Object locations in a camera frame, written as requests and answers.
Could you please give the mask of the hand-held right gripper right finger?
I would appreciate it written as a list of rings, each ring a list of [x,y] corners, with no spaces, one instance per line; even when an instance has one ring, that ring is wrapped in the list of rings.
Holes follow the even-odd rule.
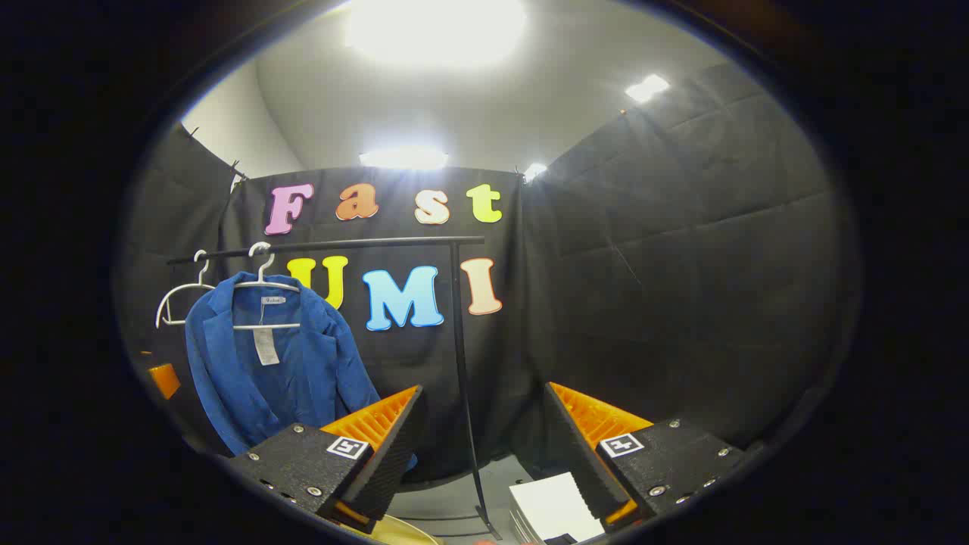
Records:
[[[554,453],[607,534],[702,499],[748,458],[684,419],[651,422],[555,382],[544,384],[544,413]]]

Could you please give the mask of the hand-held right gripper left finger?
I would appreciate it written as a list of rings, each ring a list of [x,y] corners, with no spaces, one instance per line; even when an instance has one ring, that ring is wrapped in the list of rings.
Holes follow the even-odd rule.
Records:
[[[330,523],[371,534],[385,517],[425,430],[415,385],[328,425],[288,425],[227,468],[249,487]]]

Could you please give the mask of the round laundry hamper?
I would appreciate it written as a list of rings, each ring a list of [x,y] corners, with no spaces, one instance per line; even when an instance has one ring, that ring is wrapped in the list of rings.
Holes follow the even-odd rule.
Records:
[[[338,523],[337,525],[346,528],[347,531],[352,531],[354,534],[387,545],[446,545],[445,541],[431,534],[426,534],[421,528],[410,525],[391,515],[385,515],[383,519],[376,521],[369,534],[357,530],[357,528],[352,528],[345,523]]]

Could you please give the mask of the blue corduroy jacket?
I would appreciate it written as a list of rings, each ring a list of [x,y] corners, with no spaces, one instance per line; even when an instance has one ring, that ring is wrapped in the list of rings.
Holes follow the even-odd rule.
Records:
[[[218,437],[242,455],[288,425],[322,427],[378,403],[380,396],[361,361],[342,315],[290,276],[267,282],[300,287],[243,288],[256,282],[239,272],[191,307],[185,324],[189,369],[198,399]],[[288,330],[242,331],[233,325],[300,323]]]

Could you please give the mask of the white plastic clothes hanger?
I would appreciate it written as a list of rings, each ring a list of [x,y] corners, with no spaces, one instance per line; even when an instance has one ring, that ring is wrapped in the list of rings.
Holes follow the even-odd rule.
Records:
[[[280,289],[280,290],[284,290],[284,291],[288,291],[288,292],[301,293],[300,287],[295,286],[295,285],[291,285],[291,284],[287,284],[287,283],[281,283],[281,282],[267,282],[264,279],[264,272],[266,272],[266,269],[269,268],[269,266],[271,265],[271,263],[274,262],[274,259],[276,258],[276,255],[273,252],[271,252],[271,244],[269,244],[269,242],[265,242],[265,241],[258,241],[258,242],[256,242],[256,244],[253,244],[252,246],[250,246],[249,252],[248,252],[247,255],[249,257],[253,257],[257,253],[257,251],[265,251],[266,254],[269,255],[269,259],[267,259],[266,262],[264,262],[263,265],[260,266],[259,269],[257,269],[257,280],[256,280],[256,282],[238,282],[238,283],[235,284],[235,286],[233,286],[233,291],[236,291],[236,290],[239,290],[239,289],[243,289],[243,288],[246,288],[246,289],[249,289],[249,288],[276,288],[276,289]],[[288,330],[288,329],[295,329],[295,328],[300,328],[300,327],[301,327],[301,324],[300,323],[263,324],[263,314],[262,313],[260,314],[259,324],[256,324],[256,325],[233,325],[232,326],[233,330],[242,330],[242,331]]]
[[[204,249],[198,249],[192,258],[193,263],[203,262],[203,268],[198,272],[198,277],[196,282],[190,282],[186,284],[180,284],[169,290],[162,299],[160,299],[159,306],[157,307],[155,314],[155,328],[159,330],[161,325],[185,325],[186,319],[174,319],[172,317],[172,297],[175,294],[186,292],[187,290],[203,290],[204,292],[210,292],[216,288],[215,285],[211,285],[204,282],[205,273],[209,269],[209,263],[207,258],[208,252]]]

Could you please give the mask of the black metal clothes rack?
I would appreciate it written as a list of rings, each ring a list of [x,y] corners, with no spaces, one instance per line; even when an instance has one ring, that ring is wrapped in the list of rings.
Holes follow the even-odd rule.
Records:
[[[256,242],[249,249],[233,249],[233,251],[216,251],[207,253],[197,251],[195,257],[174,257],[166,261],[168,266],[178,263],[196,263],[197,261],[221,260],[229,257],[240,257],[243,254],[248,256],[253,253],[266,253],[276,256],[281,253],[309,252],[309,251],[336,251],[336,249],[351,248],[390,248],[391,246],[437,246],[443,245],[449,248],[449,267],[450,267],[450,301],[451,314],[453,314],[453,339],[454,350],[456,350],[456,374],[458,377],[458,391],[460,391],[461,407],[465,418],[465,431],[467,435],[467,446],[469,458],[472,462],[472,478],[477,494],[478,505],[475,513],[481,523],[487,528],[487,533],[495,541],[502,541],[495,525],[489,517],[487,503],[485,502],[484,490],[482,490],[480,463],[478,462],[477,449],[475,449],[475,438],[473,431],[473,420],[471,417],[469,402],[469,379],[465,356],[465,335],[463,327],[463,290],[458,277],[458,262],[460,261],[460,246],[465,244],[484,244],[484,237],[397,237],[397,238],[365,238],[365,239],[336,239],[336,241],[316,241],[308,244],[278,244],[272,246],[265,241]]]

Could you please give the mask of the white cabinet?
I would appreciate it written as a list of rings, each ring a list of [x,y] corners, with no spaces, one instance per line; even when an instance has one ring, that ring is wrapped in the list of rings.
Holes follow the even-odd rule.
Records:
[[[526,543],[574,545],[605,534],[570,472],[512,485],[509,493],[513,521]]]

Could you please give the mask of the ceiling light panel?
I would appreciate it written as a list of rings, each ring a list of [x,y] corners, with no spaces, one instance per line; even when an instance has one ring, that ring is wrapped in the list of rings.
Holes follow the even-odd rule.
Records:
[[[665,77],[657,73],[650,73],[640,82],[628,86],[625,94],[637,104],[644,104],[664,93],[669,87],[671,87],[671,83]]]
[[[359,154],[367,168],[391,170],[438,170],[449,162],[449,155],[433,146],[406,145],[378,148]]]
[[[515,51],[526,20],[522,0],[352,0],[344,42],[385,64],[484,67]]]

